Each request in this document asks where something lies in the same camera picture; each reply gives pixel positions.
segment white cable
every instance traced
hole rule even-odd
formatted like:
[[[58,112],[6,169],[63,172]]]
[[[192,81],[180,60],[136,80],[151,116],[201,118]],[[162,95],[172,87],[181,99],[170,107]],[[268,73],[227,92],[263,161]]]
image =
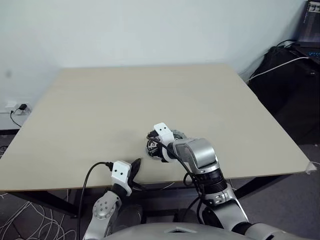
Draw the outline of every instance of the white cable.
[[[24,207],[15,216],[11,216],[9,218],[9,220],[3,225],[3,227],[5,227],[5,225],[7,225],[7,227],[5,228],[5,230],[3,232],[1,240],[4,240],[6,232],[7,232],[8,228],[11,226],[12,222],[15,220],[15,218],[18,217],[23,212],[23,210],[25,210],[26,208],[28,208],[30,206],[30,202],[25,203],[23,206]]]
[[[4,196],[7,195],[7,194],[8,194],[8,193],[0,194],[0,197],[1,197],[2,199],[4,199]]]
[[[161,188],[160,190],[167,189],[167,188],[169,188],[170,186],[172,186],[173,184],[175,184],[175,182],[170,183],[168,186],[165,186],[164,188]]]
[[[59,223],[56,221],[56,222],[53,222],[53,224],[57,225],[57,226],[58,226],[58,229],[59,229],[59,231],[60,231]],[[42,226],[42,228],[40,229],[39,234],[38,234],[38,239],[40,239],[40,235],[41,235],[42,229],[44,229],[47,225],[50,225],[50,226],[51,226],[51,225],[52,225],[52,222],[48,222],[47,224],[45,224],[45,225]],[[65,238],[64,238],[64,236],[65,236],[65,231],[64,231],[63,228],[61,228],[61,230],[62,230],[62,233],[63,233],[63,239],[65,239]]]
[[[284,65],[287,65],[287,64],[292,63],[292,62],[294,62],[294,61],[297,61],[297,60],[299,60],[299,59],[309,59],[309,57],[307,57],[307,56],[302,56],[302,57],[298,57],[298,58],[292,59],[292,60],[290,60],[290,61],[287,61],[287,62],[285,62],[285,63],[280,64],[279,66],[275,66],[275,67],[273,67],[273,68],[271,68],[271,69],[269,69],[269,70],[267,70],[267,71],[264,71],[264,72],[262,72],[262,73],[259,73],[259,74],[257,74],[257,75],[254,75],[253,77],[250,77],[250,78],[248,79],[248,81],[250,81],[250,80],[254,79],[255,77],[258,77],[258,76],[260,76],[260,75],[262,75],[262,74],[266,74],[266,73],[268,73],[268,72],[270,72],[270,71],[272,71],[272,70],[275,70],[275,69],[277,69],[277,68],[280,68],[280,67],[282,67],[282,66],[284,66]]]
[[[68,200],[69,200],[69,189],[66,190],[66,202],[68,202]],[[62,227],[62,223],[63,223],[63,221],[64,221],[64,218],[65,218],[65,214],[63,214],[63,216],[62,216],[62,218],[61,218],[60,227]],[[59,235],[59,231],[56,232],[56,235],[55,235],[55,237],[54,237],[53,240],[56,240],[57,237],[58,237],[58,235]]]
[[[67,199],[67,201],[69,200],[69,192],[67,192],[66,199]],[[47,237],[48,237],[48,235],[49,235],[50,230],[52,229],[52,224],[54,224],[54,225],[57,226],[57,233],[56,233],[56,235],[55,235],[55,237],[54,237],[53,240],[60,240],[60,239],[65,240],[66,234],[69,234],[69,233],[72,233],[72,232],[74,232],[74,240],[76,240],[76,238],[77,238],[77,233],[76,233],[75,230],[71,229],[71,230],[65,232],[65,230],[64,230],[63,227],[62,227],[62,222],[63,222],[63,219],[64,219],[65,215],[63,215],[63,217],[62,217],[62,219],[61,219],[61,222],[60,222],[60,224],[59,224],[59,223],[53,218],[53,212],[52,212],[52,210],[50,210],[51,218],[49,218],[49,217],[46,216],[46,212],[45,212],[45,210],[44,210],[44,208],[43,208],[42,206],[39,205],[39,207],[41,208],[41,210],[42,210],[43,213],[41,213],[40,211],[38,211],[38,209],[37,209],[31,202],[29,202],[29,201],[26,202],[26,203],[24,203],[11,217],[9,217],[9,219],[5,222],[5,224],[0,227],[0,237],[1,237],[1,233],[3,232],[2,237],[1,237],[1,240],[4,240],[5,235],[6,235],[6,232],[7,232],[7,230],[9,229],[9,227],[11,226],[11,224],[13,223],[13,221],[14,221],[26,208],[28,208],[29,206],[32,206],[33,209],[34,209],[39,215],[42,216],[41,224],[40,224],[40,226],[39,226],[28,238],[23,239],[23,238],[19,237],[19,238],[16,238],[15,240],[40,240],[40,235],[41,235],[42,230],[43,230],[46,226],[50,225],[50,226],[49,226],[49,229],[48,229],[48,231],[47,231],[46,237],[45,237],[45,239],[44,239],[44,240],[46,240]],[[48,222],[47,224],[43,225],[45,219],[50,220],[50,222]],[[35,235],[38,231],[39,231],[38,237],[34,237],[34,235]]]
[[[77,238],[77,232],[76,232],[75,230],[73,230],[73,229],[71,229],[71,230],[69,230],[69,231],[66,231],[66,232],[64,233],[64,236],[67,235],[68,233],[72,233],[72,232],[74,232],[74,240],[76,240],[76,238]]]
[[[33,237],[33,235],[35,235],[39,231],[39,229],[41,228],[42,224],[44,224],[44,221],[45,221],[45,217],[42,217],[42,221],[41,221],[39,227],[26,240],[31,240],[31,239],[35,238],[35,237]]]
[[[318,165],[320,165],[320,163],[319,163],[319,162],[316,162],[316,161],[312,161],[312,163],[313,163],[313,164],[318,164]]]
[[[51,209],[50,209],[50,214],[51,214],[51,224],[50,224],[49,229],[48,229],[48,231],[47,231],[47,233],[45,235],[44,240],[47,240],[47,237],[48,237],[48,235],[50,233],[50,230],[51,230],[51,227],[52,227],[52,223],[54,222],[54,214],[52,213]]]

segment table leg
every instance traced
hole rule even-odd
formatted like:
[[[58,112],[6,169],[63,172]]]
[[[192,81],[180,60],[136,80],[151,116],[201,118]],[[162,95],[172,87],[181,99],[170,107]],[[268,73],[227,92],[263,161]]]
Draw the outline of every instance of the table leg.
[[[289,176],[290,174],[255,177],[250,182],[246,183],[245,185],[234,191],[234,194],[238,199],[243,197],[249,197]]]
[[[77,217],[78,207],[47,191],[11,191],[11,195],[30,201],[57,212]]]

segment black cable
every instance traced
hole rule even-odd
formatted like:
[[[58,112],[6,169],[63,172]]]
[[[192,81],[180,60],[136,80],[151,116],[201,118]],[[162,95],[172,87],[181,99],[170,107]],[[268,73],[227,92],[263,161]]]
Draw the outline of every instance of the black cable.
[[[86,174],[85,176],[85,180],[84,180],[84,183],[83,183],[83,187],[82,187],[82,191],[81,191],[81,197],[80,197],[80,203],[79,203],[79,209],[78,209],[78,219],[77,219],[77,225],[76,225],[76,237],[77,237],[77,240],[80,240],[80,221],[81,221],[81,211],[82,211],[82,205],[83,205],[83,202],[84,202],[84,194],[85,194],[85,189],[86,189],[86,185],[87,185],[87,181],[88,181],[88,178],[89,178],[89,175],[91,173],[91,171],[98,165],[106,165],[107,167],[109,167],[110,171],[112,171],[112,165],[113,163],[112,162],[104,162],[104,161],[100,161],[100,162],[97,162],[96,164],[94,164],[88,171],[88,173]]]
[[[201,205],[202,205],[202,200],[200,199],[199,200],[199,203],[198,203],[198,207],[196,208],[196,218],[198,219],[198,222],[200,224],[204,224],[204,222],[201,220],[201,217],[200,217],[200,208],[201,208]]]
[[[190,174],[190,176],[192,175],[192,172],[189,170],[189,168],[186,166],[186,164],[184,163],[184,161],[178,156],[178,155],[176,155],[170,148],[168,148],[166,145],[164,145],[162,142],[160,142],[160,141],[158,141],[158,140],[156,140],[156,139],[154,139],[154,138],[151,138],[151,137],[146,137],[148,140],[150,140],[150,141],[153,141],[153,142],[155,142],[155,143],[157,143],[157,144],[159,144],[161,147],[163,147],[164,149],[166,149],[167,150],[167,152],[169,152],[169,153],[171,153],[179,162],[180,162],[180,164],[184,167],[184,169],[186,170],[186,172],[188,173],[188,174]]]
[[[21,128],[21,125],[19,125],[18,123],[16,123],[15,120],[12,118],[12,114],[15,113],[16,111],[17,111],[17,110],[10,112],[10,118],[11,118],[12,122],[13,122],[15,125],[18,125],[18,126]]]
[[[275,47],[276,47],[276,48],[279,47],[281,44],[285,43],[286,41],[295,42],[296,40],[287,39],[287,40],[284,40],[284,41],[279,42]]]
[[[183,168],[186,170],[187,174],[191,177],[192,183],[194,184],[194,187],[195,187],[196,191],[198,192],[198,194],[199,194],[199,195],[200,195],[200,193],[202,194],[202,192],[200,192],[200,187],[199,187],[199,184],[198,184],[198,182],[199,182],[198,178],[196,177],[195,174],[193,174],[193,172],[191,172],[191,171],[189,170],[189,168],[186,166],[186,164],[184,163],[184,161],[183,161],[178,155],[176,155],[169,147],[167,147],[166,145],[164,145],[162,142],[160,142],[160,141],[158,141],[158,140],[156,140],[156,139],[154,139],[154,138],[148,137],[148,136],[147,136],[146,138],[147,138],[148,140],[150,140],[150,141],[153,141],[153,142],[159,144],[161,147],[163,147],[164,149],[166,149],[167,152],[169,152],[170,154],[172,154],[172,155],[178,160],[178,162],[183,166]]]
[[[183,216],[182,216],[182,218],[181,218],[181,222],[182,222],[182,223],[183,223],[184,220],[185,220],[185,217],[186,217],[186,215],[187,215],[187,212],[192,208],[193,205],[195,205],[195,203],[196,203],[199,199],[200,199],[200,197],[197,196],[196,199],[193,200],[193,201],[190,203],[190,205],[187,207],[187,209],[185,210],[185,212],[184,212],[184,214],[183,214]]]
[[[293,44],[295,44],[295,42],[292,42],[292,43],[288,44],[287,46],[284,46],[283,48],[288,49],[288,48],[291,47]]]
[[[185,175],[184,175],[184,177],[183,177],[183,184],[186,186],[186,187],[190,187],[192,184],[193,184],[193,182],[191,182],[190,184],[187,184],[187,177],[189,176],[189,173],[186,173]]]

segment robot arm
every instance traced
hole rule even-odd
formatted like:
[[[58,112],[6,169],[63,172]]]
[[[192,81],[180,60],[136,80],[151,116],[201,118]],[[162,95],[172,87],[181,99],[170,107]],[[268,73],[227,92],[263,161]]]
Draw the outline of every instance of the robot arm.
[[[212,145],[204,138],[180,136],[176,137],[168,126],[159,123],[148,135],[149,141],[155,140],[154,143],[157,144],[150,147],[149,142],[147,151],[150,156],[156,156],[163,162],[174,162],[178,159],[189,164],[189,174],[192,175],[202,203],[206,205],[202,212],[205,225],[184,222],[141,224],[112,234],[122,200],[132,193],[131,183],[128,181],[132,181],[139,169],[135,168],[134,164],[116,161],[112,168],[112,188],[95,202],[84,240],[100,240],[106,237],[110,240],[171,240],[180,239],[182,233],[192,233],[185,234],[185,240],[304,239],[263,223],[249,223],[232,187],[222,174]]]
[[[235,193],[225,180],[215,150],[204,138],[175,139],[164,123],[154,125],[151,135],[166,145],[190,170],[199,187],[199,197],[206,205],[202,212],[205,225],[222,228],[255,240],[301,239],[263,223],[251,224]],[[162,147],[164,162],[177,159]]]
[[[112,233],[112,226],[117,219],[122,199],[132,193],[128,184],[130,174],[131,164],[125,161],[116,161],[113,164],[112,188],[94,203],[92,219],[84,240],[100,240]]]

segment wire on floor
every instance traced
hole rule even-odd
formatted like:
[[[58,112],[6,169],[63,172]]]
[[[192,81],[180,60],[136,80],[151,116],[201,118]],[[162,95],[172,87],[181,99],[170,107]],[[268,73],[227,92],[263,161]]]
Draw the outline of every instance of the wire on floor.
[[[0,158],[5,154],[6,150],[7,150],[8,146],[0,146]]]
[[[67,201],[69,199],[69,191],[67,190],[67,195],[66,195]],[[42,206],[38,206],[42,212],[40,212],[36,206],[31,203],[31,202],[26,202],[25,204],[23,204],[11,217],[9,217],[9,219],[5,222],[5,224],[3,226],[0,227],[0,240],[4,240],[5,239],[5,235],[7,233],[7,230],[9,229],[9,227],[11,225],[13,225],[14,220],[28,207],[32,207],[40,216],[42,216],[42,220],[40,225],[36,228],[36,230],[27,238],[22,238],[21,236],[19,238],[16,238],[15,240],[39,240],[41,238],[41,233],[43,231],[44,228],[46,228],[47,226],[49,226],[48,231],[46,233],[46,236],[44,238],[44,240],[47,240],[48,236],[50,235],[50,231],[53,229],[52,226],[56,225],[57,226],[57,232],[53,238],[53,240],[60,240],[60,239],[65,239],[65,236],[67,234],[70,233],[74,233],[74,240],[76,240],[77,238],[77,233],[74,229],[65,231],[64,228],[62,227],[62,223],[64,220],[65,215],[62,216],[62,219],[60,221],[60,223],[58,223],[57,220],[55,220],[53,218],[53,212],[52,210],[50,210],[50,217],[46,216],[46,212],[45,209]],[[44,224],[45,219],[49,220],[50,222]]]
[[[269,70],[267,70],[267,71],[264,71],[264,72],[262,72],[262,73],[259,73],[259,74],[257,74],[257,75],[254,75],[254,76],[250,77],[250,78],[248,79],[248,82],[251,81],[252,79],[254,79],[254,78],[262,75],[262,74],[266,74],[266,73],[268,73],[268,72],[270,72],[270,71],[272,71],[272,70],[275,70],[275,69],[277,69],[277,68],[280,68],[280,67],[282,67],[282,66],[284,66],[284,65],[287,65],[287,64],[289,64],[289,63],[292,63],[292,62],[297,61],[297,60],[300,60],[300,59],[309,59],[309,57],[307,57],[307,56],[302,56],[302,57],[298,57],[298,58],[292,59],[292,60],[290,60],[290,61],[287,61],[287,62],[285,62],[285,63],[282,63],[282,64],[280,64],[279,66],[275,66],[275,67],[273,67],[273,68],[271,68],[271,69],[269,69]]]
[[[168,186],[165,186],[164,188],[161,188],[160,191],[171,187],[173,184],[175,184],[175,182],[172,182]]]
[[[316,161],[312,161],[312,163],[313,163],[313,164],[318,164],[318,165],[320,165],[320,163],[319,163],[319,162],[316,162]]]
[[[4,199],[4,196],[7,195],[7,194],[8,194],[8,193],[0,194],[0,197],[1,197],[2,199]]]

